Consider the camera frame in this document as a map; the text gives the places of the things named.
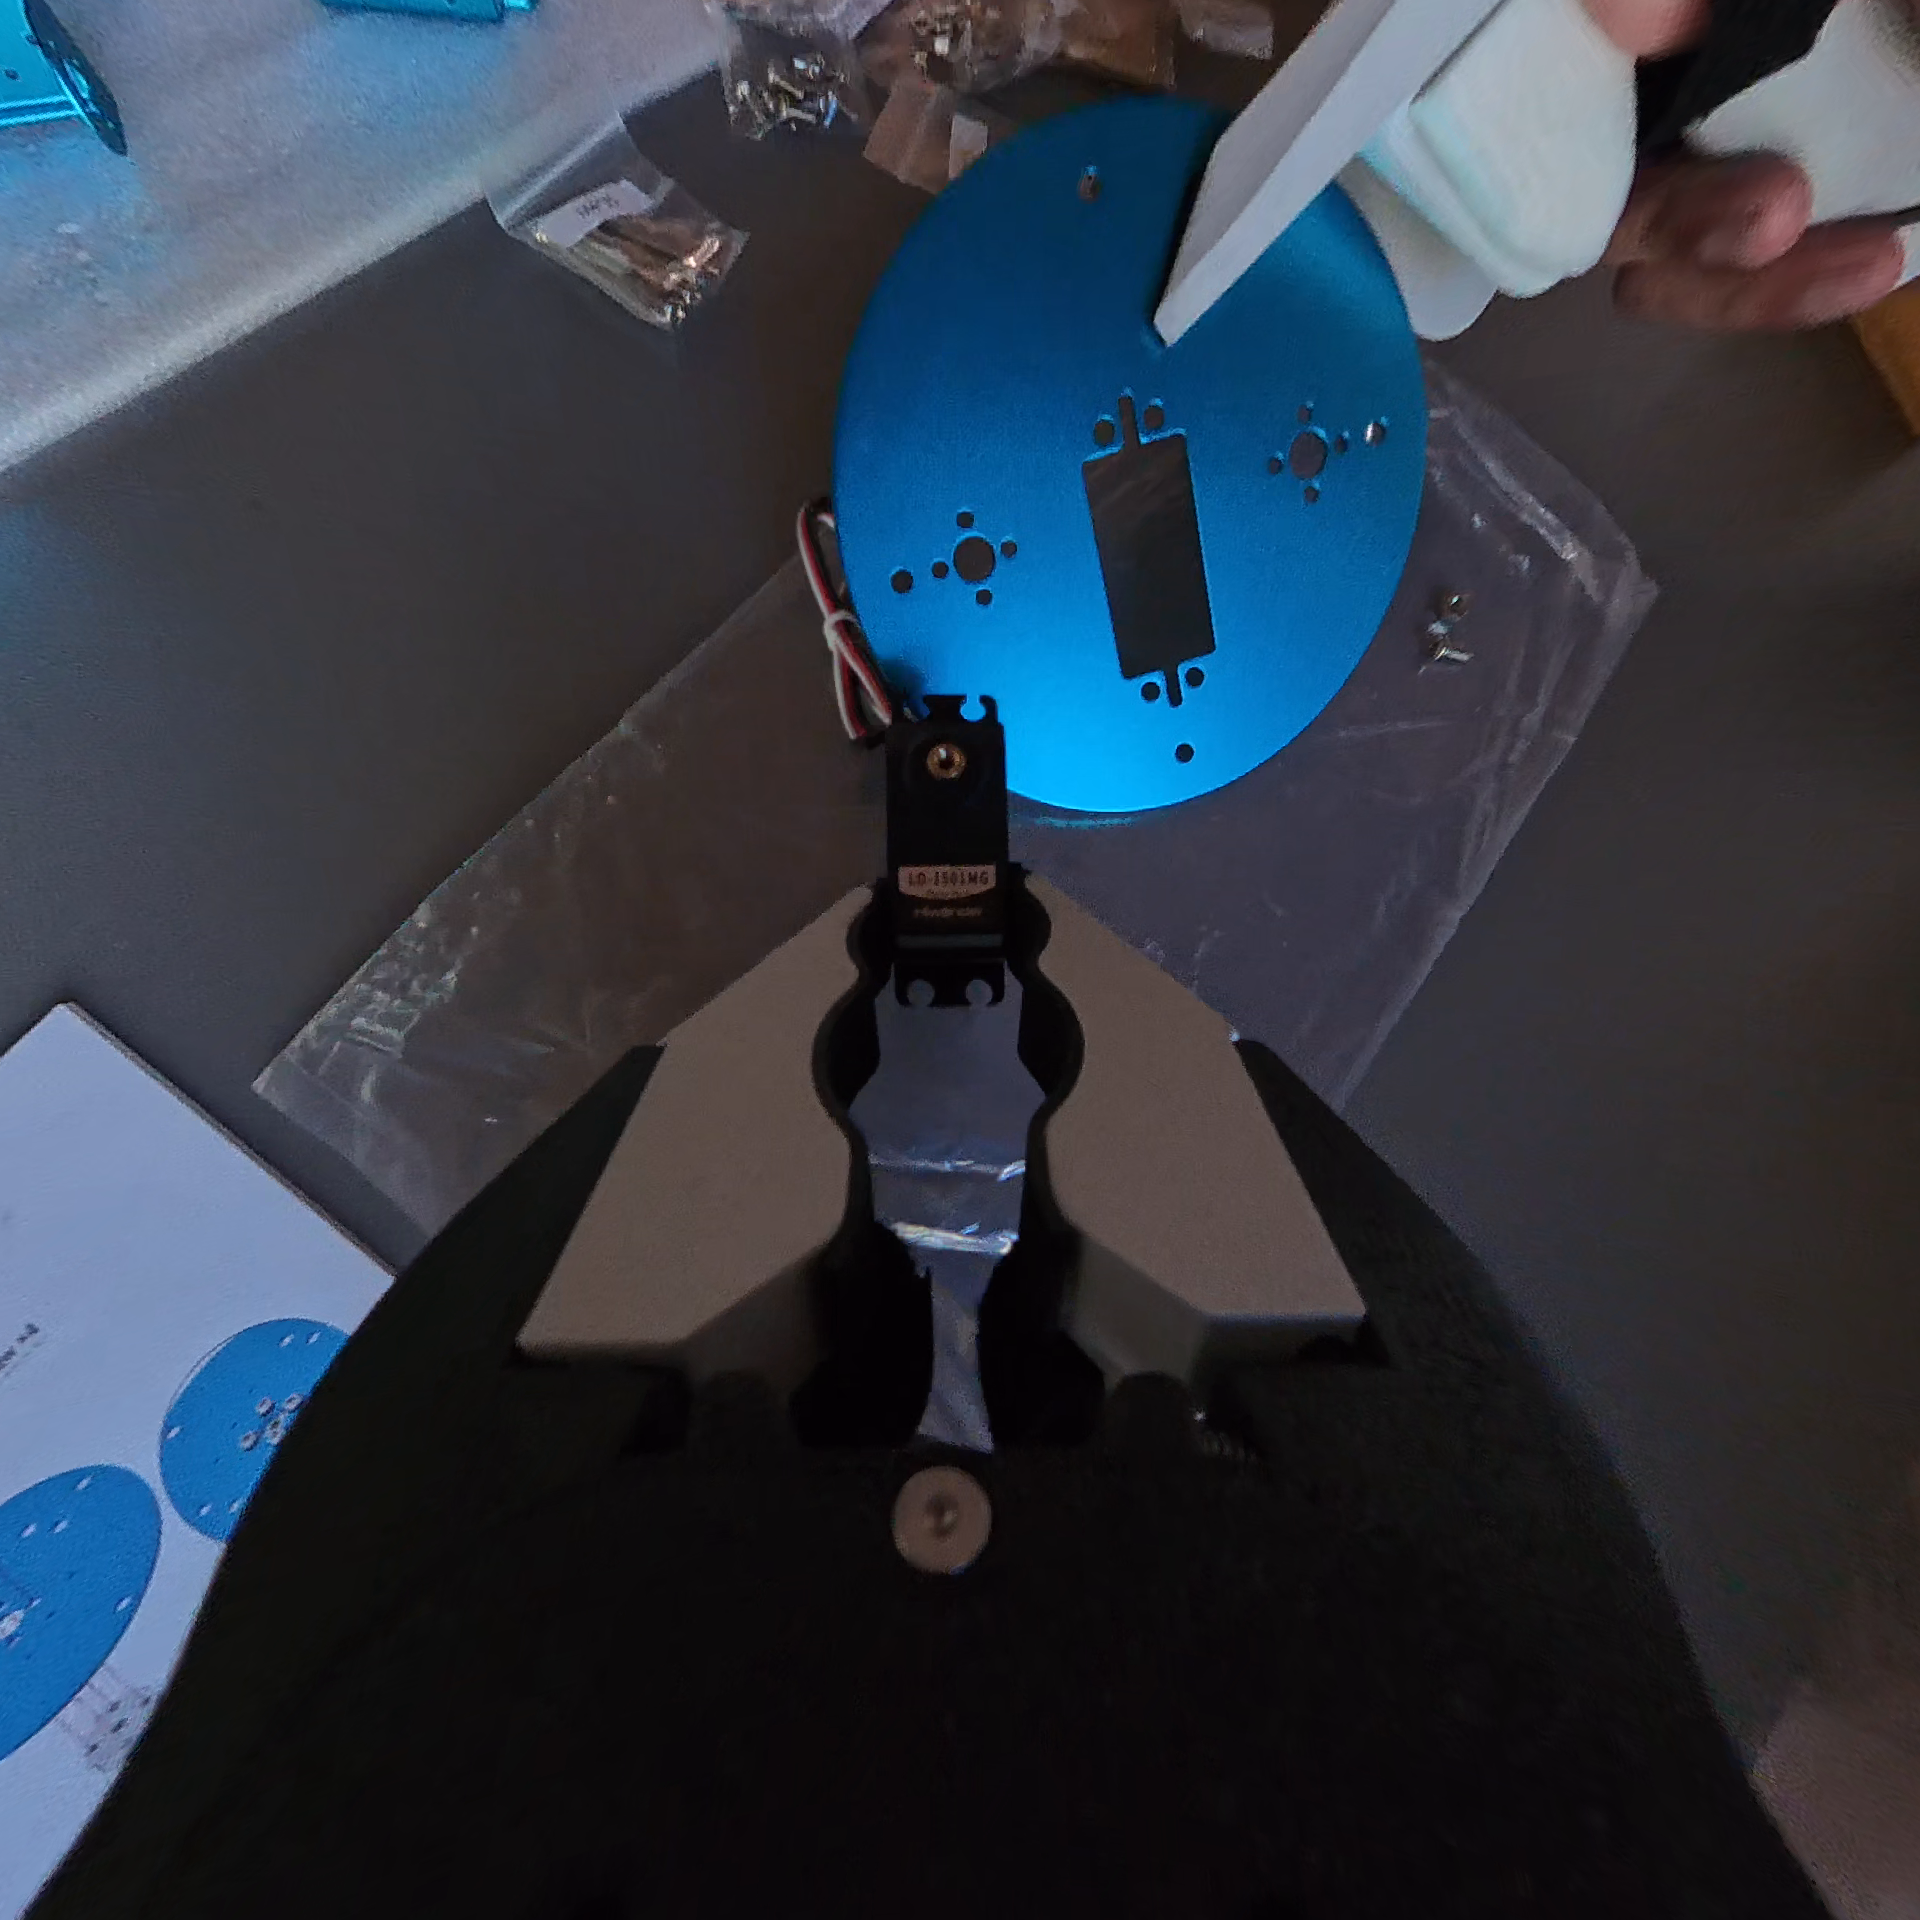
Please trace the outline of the white instruction manual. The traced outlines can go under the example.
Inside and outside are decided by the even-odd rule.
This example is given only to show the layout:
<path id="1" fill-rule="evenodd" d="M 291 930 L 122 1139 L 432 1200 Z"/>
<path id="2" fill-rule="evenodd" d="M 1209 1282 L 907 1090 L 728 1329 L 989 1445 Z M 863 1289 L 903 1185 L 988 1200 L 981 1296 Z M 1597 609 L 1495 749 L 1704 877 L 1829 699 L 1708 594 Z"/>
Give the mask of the white instruction manual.
<path id="1" fill-rule="evenodd" d="M 2 1893 L 143 1738 L 389 1266 L 67 1004 L 2 1066 Z"/>

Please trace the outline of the person's white shirt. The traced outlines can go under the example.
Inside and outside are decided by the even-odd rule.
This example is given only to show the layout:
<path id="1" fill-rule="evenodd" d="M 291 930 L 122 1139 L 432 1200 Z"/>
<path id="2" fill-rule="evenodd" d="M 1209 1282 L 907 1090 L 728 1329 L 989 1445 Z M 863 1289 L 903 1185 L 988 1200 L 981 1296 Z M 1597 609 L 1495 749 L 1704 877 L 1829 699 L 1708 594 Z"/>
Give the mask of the person's white shirt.
<path id="1" fill-rule="evenodd" d="M 1834 1916 L 1917 1916 L 1916 1695 L 1796 1691 L 1752 1779 Z"/>

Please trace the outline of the grey desk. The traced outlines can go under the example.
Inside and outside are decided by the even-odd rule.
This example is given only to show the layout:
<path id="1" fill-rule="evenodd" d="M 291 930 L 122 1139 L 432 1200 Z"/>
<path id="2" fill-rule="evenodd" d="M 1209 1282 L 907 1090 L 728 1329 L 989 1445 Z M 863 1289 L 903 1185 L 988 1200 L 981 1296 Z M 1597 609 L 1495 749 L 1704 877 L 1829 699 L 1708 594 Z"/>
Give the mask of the grey desk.
<path id="1" fill-rule="evenodd" d="M 80 1002 L 327 1212 L 255 1092 L 408 909 L 789 554 L 924 204 L 714 85 L 752 234 L 665 341 L 481 209 L 4 477 L 4 1040 Z M 1840 328 L 1595 275 L 1443 351 L 1661 587 L 1349 1113 L 1621 1459 L 1756 1759 L 1916 1695 L 1916 445 Z"/>

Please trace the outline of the large clear plastic bag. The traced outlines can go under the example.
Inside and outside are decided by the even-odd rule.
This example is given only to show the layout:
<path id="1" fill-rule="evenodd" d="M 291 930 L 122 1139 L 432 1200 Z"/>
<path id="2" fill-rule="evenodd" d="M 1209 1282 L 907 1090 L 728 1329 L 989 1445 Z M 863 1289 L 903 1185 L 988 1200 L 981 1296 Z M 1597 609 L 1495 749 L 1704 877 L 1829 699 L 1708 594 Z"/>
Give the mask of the large clear plastic bag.
<path id="1" fill-rule="evenodd" d="M 1376 643 L 1281 757 L 1138 815 L 1013 807 L 1027 868 L 1343 1107 L 1656 602 L 1616 520 L 1429 363 L 1419 529 Z M 1423 669 L 1434 594 L 1475 664 Z M 789 561 L 448 875 L 255 1090 L 436 1233 L 635 1045 L 881 872 Z"/>

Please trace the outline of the blue round metal plate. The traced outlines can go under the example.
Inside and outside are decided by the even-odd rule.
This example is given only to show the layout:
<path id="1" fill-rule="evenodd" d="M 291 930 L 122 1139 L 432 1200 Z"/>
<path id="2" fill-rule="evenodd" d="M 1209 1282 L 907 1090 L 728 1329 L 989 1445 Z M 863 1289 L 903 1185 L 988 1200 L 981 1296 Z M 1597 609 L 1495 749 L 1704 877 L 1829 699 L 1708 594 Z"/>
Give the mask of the blue round metal plate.
<path id="1" fill-rule="evenodd" d="M 988 699 L 1008 786 L 1056 810 L 1276 759 L 1373 643 L 1425 504 L 1425 354 L 1340 188 L 1157 335 L 1226 127 L 1135 97 L 989 149 L 900 242 L 839 394 L 836 536 L 884 680 Z"/>

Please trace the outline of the person's right hand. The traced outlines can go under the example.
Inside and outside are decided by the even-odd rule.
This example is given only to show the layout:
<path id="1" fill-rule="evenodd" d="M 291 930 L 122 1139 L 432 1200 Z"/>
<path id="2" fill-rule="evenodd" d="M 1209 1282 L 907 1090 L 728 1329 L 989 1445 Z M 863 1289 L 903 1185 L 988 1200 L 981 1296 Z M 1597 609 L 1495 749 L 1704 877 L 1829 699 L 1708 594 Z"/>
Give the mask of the person's right hand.
<path id="1" fill-rule="evenodd" d="M 1708 3 L 1588 3 L 1602 36 L 1643 71 L 1639 165 L 1601 255 L 1616 308 L 1709 332 L 1851 321 L 1912 275 L 1890 216 L 1819 224 L 1807 172 L 1776 152 L 1699 152 L 1687 138 Z"/>

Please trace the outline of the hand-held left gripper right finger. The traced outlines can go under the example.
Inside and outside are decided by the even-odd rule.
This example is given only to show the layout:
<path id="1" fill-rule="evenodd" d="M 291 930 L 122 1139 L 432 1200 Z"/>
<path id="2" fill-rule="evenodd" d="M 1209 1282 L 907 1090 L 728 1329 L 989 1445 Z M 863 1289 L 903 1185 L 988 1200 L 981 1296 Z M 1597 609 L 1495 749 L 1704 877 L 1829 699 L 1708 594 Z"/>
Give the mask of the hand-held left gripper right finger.
<path id="1" fill-rule="evenodd" d="M 1212 1412 L 1241 1372 L 1349 1359 L 1361 1288 L 1235 1027 L 1048 881 L 1010 921 L 1041 1090 L 983 1296 L 997 1449 L 1068 1449 L 1143 1377 Z"/>

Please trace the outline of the row of blue long brackets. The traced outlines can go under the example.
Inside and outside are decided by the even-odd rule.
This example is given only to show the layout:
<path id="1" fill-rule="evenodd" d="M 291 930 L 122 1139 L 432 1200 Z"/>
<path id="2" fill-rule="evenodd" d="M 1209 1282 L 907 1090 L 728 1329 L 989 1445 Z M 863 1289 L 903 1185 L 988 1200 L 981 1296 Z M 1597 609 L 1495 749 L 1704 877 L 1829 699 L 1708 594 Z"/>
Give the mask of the row of blue long brackets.
<path id="1" fill-rule="evenodd" d="M 540 3 L 325 3 L 337 17 L 410 17 L 436 25 L 504 28 Z M 56 4 L 2 4 L 2 129 L 80 124 L 114 159 L 129 155 L 122 107 L 87 49 L 63 24 Z"/>

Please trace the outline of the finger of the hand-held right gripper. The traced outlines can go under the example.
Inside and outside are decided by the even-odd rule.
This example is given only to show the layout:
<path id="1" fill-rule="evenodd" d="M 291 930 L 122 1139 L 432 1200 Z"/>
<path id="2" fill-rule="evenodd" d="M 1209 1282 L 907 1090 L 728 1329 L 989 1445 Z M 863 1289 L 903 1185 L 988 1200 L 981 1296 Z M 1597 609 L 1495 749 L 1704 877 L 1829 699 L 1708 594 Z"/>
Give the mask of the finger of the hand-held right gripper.
<path id="1" fill-rule="evenodd" d="M 1154 308 L 1175 345 L 1403 107 L 1495 3 L 1338 3 L 1208 159 Z"/>

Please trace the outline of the bag of long screws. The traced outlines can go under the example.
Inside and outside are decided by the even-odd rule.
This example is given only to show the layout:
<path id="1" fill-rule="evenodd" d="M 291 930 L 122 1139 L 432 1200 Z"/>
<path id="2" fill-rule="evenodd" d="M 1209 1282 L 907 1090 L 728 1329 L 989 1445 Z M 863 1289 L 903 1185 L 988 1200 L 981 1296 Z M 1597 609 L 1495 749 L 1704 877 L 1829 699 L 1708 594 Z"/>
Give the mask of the bag of long screws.
<path id="1" fill-rule="evenodd" d="M 640 324 L 682 332 L 729 282 L 749 235 L 627 152 L 583 153 L 491 200 L 513 240 Z"/>

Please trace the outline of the pile of small screw bags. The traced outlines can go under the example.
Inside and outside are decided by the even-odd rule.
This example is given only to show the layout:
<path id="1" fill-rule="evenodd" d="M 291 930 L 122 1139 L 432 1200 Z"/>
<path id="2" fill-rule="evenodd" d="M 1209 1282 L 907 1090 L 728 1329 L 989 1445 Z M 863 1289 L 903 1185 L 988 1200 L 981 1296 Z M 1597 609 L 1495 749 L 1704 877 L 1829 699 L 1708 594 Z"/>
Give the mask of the pile of small screw bags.
<path id="1" fill-rule="evenodd" d="M 938 189 L 1005 131 L 993 99 L 1063 65 L 1171 90 L 1175 42 L 1267 61 L 1276 12 L 1244 3 L 706 3 L 729 129 L 847 132 Z"/>

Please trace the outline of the black servo motor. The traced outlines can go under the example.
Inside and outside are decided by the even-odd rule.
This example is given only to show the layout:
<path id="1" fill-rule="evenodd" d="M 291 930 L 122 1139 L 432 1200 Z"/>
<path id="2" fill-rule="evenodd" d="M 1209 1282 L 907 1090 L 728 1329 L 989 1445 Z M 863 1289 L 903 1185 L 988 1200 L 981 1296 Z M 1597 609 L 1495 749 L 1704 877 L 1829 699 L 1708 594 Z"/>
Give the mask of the black servo motor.
<path id="1" fill-rule="evenodd" d="M 1000 1007 L 1010 972 L 1017 867 L 1005 743 L 983 695 L 900 692 L 856 612 L 828 499 L 801 505 L 795 547 L 848 740 L 881 754 L 882 868 L 856 919 L 856 953 L 911 1011 Z"/>

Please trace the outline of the white foam sheet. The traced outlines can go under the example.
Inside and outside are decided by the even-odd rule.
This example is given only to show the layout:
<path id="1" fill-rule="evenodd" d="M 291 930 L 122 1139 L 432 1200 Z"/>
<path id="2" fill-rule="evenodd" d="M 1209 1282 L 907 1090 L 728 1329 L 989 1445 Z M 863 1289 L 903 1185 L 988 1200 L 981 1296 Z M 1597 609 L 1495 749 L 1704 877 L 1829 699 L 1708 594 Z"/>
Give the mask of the white foam sheet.
<path id="1" fill-rule="evenodd" d="M 4 127 L 4 466 L 711 60 L 698 4 L 45 9 L 108 100 Z"/>

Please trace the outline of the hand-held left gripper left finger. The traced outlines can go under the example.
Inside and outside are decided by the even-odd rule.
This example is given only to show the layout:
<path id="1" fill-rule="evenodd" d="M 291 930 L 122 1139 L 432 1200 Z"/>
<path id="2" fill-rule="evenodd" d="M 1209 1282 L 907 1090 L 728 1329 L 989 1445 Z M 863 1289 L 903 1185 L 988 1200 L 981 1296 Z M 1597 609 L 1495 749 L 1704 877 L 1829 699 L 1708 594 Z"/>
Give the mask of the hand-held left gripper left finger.
<path id="1" fill-rule="evenodd" d="M 660 1043 L 520 1330 L 530 1361 L 767 1386 L 812 1447 L 921 1424 L 921 1274 L 881 1220 L 852 1100 L 881 1060 L 872 885 Z"/>

